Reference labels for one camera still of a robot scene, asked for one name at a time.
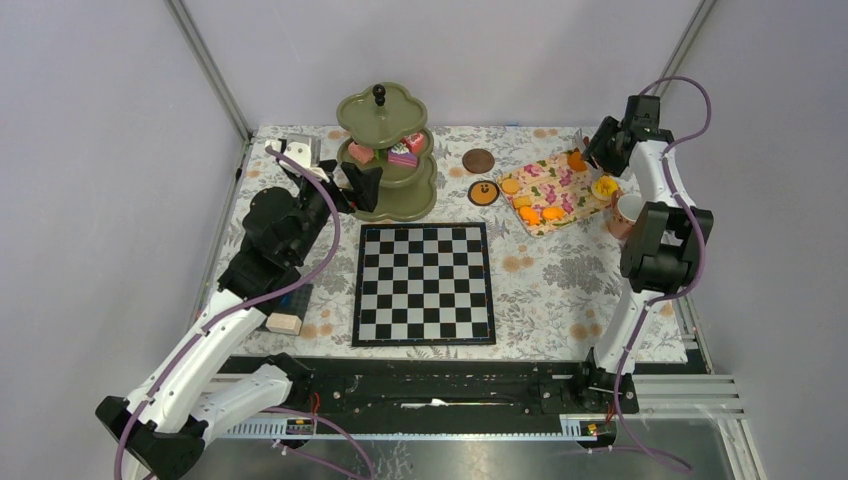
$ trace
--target black base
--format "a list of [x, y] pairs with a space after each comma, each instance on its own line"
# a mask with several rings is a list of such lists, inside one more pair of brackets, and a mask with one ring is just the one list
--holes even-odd
[[[357, 434], [533, 434], [561, 432], [560, 414], [607, 413], [587, 408], [577, 388], [585, 362], [466, 362], [420, 360], [295, 359], [309, 370], [310, 384], [286, 407], [309, 411], [307, 393], [321, 398], [319, 415]], [[221, 373], [252, 373], [266, 359], [231, 357]], [[663, 373], [663, 365], [640, 365], [641, 373]], [[684, 373], [666, 365], [666, 373]], [[632, 398], [625, 392], [633, 391]], [[632, 377], [621, 387], [621, 407], [639, 411]], [[449, 407], [402, 408], [429, 404]], [[319, 426], [319, 433], [332, 433]]]

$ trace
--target pink cup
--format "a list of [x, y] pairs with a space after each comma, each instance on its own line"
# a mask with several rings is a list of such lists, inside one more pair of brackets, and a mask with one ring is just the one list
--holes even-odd
[[610, 234], [619, 240], [626, 239], [633, 230], [633, 225], [636, 225], [644, 204], [641, 195], [622, 194], [621, 190], [613, 192], [611, 215], [607, 222]]

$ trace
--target gray wall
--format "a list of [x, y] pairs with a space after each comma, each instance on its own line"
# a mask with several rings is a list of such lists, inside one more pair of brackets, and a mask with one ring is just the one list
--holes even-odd
[[434, 125], [596, 125], [662, 72], [697, 0], [187, 0], [248, 122], [335, 125], [378, 81]]
[[94, 408], [185, 332], [239, 140], [164, 2], [0, 24], [0, 477], [109, 478]]
[[[846, 22], [845, 2], [718, 2], [682, 69], [714, 105], [677, 157], [716, 217], [695, 300], [771, 479], [844, 477]], [[677, 136], [703, 122], [687, 85], [664, 106]]]

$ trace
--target floral tablecloth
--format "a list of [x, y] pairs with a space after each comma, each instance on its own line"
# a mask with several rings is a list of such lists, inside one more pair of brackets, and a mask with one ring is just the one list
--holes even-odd
[[[316, 278], [309, 311], [300, 336], [256, 331], [236, 354], [358, 358], [458, 358], [475, 360], [583, 360], [609, 324], [621, 277], [619, 244], [605, 231], [604, 213], [579, 220], [544, 237], [531, 237], [506, 202], [474, 206], [466, 197], [477, 180], [495, 180], [504, 173], [572, 148], [573, 128], [431, 127], [433, 156], [438, 164], [438, 200], [426, 222], [486, 222], [489, 238], [497, 344], [491, 346], [358, 347], [350, 346], [356, 283], [359, 221], [342, 217], [339, 251]], [[591, 135], [591, 129], [583, 129]], [[321, 138], [322, 158], [333, 158], [347, 132], [339, 127], [259, 129], [224, 236], [216, 277], [238, 251], [244, 231], [241, 220], [250, 199], [270, 186], [291, 184], [264, 153], [264, 141], [289, 133]], [[485, 148], [495, 168], [482, 175], [462, 168], [462, 155]], [[625, 174], [619, 184], [636, 191]], [[327, 253], [332, 225], [324, 229], [302, 271], [313, 268]], [[674, 308], [664, 306], [649, 323], [639, 360], [683, 362], [686, 359]]]

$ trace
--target colorful tray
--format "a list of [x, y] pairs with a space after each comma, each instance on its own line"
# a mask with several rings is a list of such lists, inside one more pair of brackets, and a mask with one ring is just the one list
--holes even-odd
[[[565, 218], [562, 220], [549, 222], [542, 218], [541, 222], [534, 226], [527, 225], [519, 217], [519, 221], [530, 235], [546, 235], [609, 206], [609, 201], [599, 200], [592, 195], [592, 183], [600, 176], [597, 171], [589, 168], [585, 172], [575, 172], [568, 166], [568, 154], [572, 151], [551, 155], [545, 160], [525, 165], [498, 178], [498, 185], [507, 178], [515, 179], [521, 185], [517, 193], [503, 194], [510, 207], [514, 198], [529, 196], [531, 208], [536, 210], [539, 216], [545, 207], [562, 207], [565, 210]], [[515, 208], [513, 210], [518, 216], [518, 211]]]

